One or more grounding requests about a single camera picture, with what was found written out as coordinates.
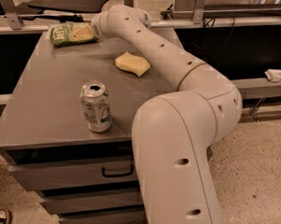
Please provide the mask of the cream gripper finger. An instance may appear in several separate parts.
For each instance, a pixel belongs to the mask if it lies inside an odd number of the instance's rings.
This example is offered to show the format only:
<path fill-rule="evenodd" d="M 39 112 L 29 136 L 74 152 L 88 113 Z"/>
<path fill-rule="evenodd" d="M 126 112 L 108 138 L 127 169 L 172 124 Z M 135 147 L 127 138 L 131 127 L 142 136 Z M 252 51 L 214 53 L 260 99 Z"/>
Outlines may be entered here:
<path fill-rule="evenodd" d="M 79 42 L 84 40 L 90 41 L 94 39 L 94 34 L 88 24 L 75 24 L 72 26 L 72 32 L 69 34 L 68 37 L 72 42 Z"/>

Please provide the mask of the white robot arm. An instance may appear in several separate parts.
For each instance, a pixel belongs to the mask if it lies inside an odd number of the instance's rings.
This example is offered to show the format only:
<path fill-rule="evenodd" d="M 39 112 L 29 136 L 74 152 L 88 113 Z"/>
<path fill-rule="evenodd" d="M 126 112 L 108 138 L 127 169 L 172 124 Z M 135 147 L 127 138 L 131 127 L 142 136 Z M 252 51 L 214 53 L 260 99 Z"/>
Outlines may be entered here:
<path fill-rule="evenodd" d="M 133 45 L 173 88 L 148 99 L 133 118 L 133 160 L 148 224 L 224 224 L 207 149 L 237 125 L 241 94 L 148 25 L 145 11 L 124 5 L 91 19 L 96 34 Z"/>

